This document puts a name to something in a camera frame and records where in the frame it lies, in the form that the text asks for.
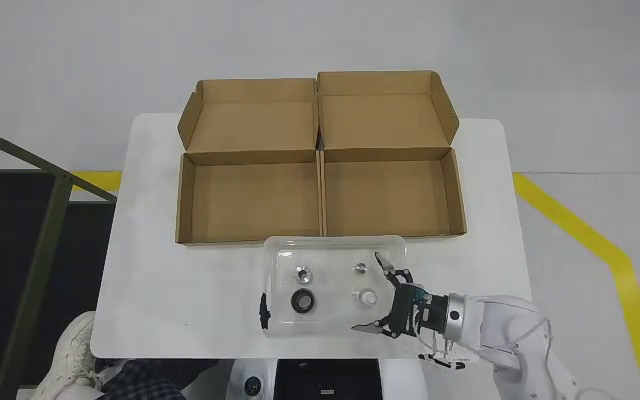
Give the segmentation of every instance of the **cardboard box lid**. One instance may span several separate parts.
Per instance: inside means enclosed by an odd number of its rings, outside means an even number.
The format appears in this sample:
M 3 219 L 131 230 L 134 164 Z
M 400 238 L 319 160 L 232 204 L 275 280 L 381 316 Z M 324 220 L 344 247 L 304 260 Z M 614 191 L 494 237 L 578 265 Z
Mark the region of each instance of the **cardboard box lid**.
M 325 150 L 450 146 L 458 117 L 433 71 L 320 72 Z
M 187 153 L 312 150 L 316 99 L 315 79 L 200 81 L 178 133 Z

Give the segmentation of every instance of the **brown cardboard tray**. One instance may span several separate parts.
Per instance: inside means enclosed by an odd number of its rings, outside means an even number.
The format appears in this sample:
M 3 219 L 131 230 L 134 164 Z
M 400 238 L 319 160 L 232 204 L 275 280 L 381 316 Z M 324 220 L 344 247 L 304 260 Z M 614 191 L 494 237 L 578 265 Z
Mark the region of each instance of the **brown cardboard tray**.
M 321 236 L 315 79 L 208 80 L 178 124 L 176 242 Z
M 390 152 L 392 159 L 325 153 L 327 236 L 464 233 L 455 151 Z
M 317 152 L 291 152 L 271 160 L 237 155 L 237 164 L 223 154 L 219 165 L 211 154 L 202 165 L 190 156 L 181 161 L 178 243 L 322 236 Z
M 318 74 L 328 236 L 466 232 L 456 116 L 432 71 Z

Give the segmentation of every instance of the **black panel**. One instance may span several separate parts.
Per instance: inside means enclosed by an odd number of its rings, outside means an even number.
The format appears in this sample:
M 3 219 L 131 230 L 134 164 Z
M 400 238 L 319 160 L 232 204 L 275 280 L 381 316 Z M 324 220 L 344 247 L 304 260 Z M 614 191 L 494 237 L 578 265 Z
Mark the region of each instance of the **black panel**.
M 114 211 L 115 204 L 69 204 L 23 385 L 40 383 L 62 331 L 79 314 L 96 309 Z
M 382 400 L 378 360 L 278 360 L 274 400 Z
M 0 359 L 29 273 L 53 181 L 53 175 L 45 173 L 0 173 Z
M 0 356 L 4 354 L 40 233 L 52 175 L 0 173 Z M 95 310 L 114 204 L 70 203 L 29 350 L 22 385 L 37 385 L 67 324 Z

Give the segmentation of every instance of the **black rubber ring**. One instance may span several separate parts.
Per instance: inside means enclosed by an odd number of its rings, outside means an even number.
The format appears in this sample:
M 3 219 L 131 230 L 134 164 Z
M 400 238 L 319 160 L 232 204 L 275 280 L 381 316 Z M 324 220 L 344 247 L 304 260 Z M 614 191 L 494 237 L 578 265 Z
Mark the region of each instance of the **black rubber ring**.
M 308 297 L 311 301 L 309 305 L 306 307 L 302 307 L 300 305 L 300 300 Z M 291 307 L 293 307 L 294 311 L 298 314 L 306 314 L 313 309 L 313 306 L 316 304 L 316 298 L 309 289 L 298 289 L 291 296 Z

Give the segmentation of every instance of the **black metal frame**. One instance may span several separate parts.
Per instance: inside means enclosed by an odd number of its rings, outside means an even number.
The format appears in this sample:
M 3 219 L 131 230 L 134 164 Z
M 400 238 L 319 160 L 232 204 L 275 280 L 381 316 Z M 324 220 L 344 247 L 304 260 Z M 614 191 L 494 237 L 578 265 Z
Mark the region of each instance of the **black metal frame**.
M 107 203 L 114 204 L 117 198 L 6 139 L 0 138 L 0 151 L 26 161 L 55 177 L 47 210 L 40 227 L 38 242 L 31 258 L 29 274 L 0 364 L 0 398 L 15 399 L 20 388 L 29 345 L 36 328 L 38 313 L 49 281 L 49 273 L 73 186 L 93 193 L 106 200 Z

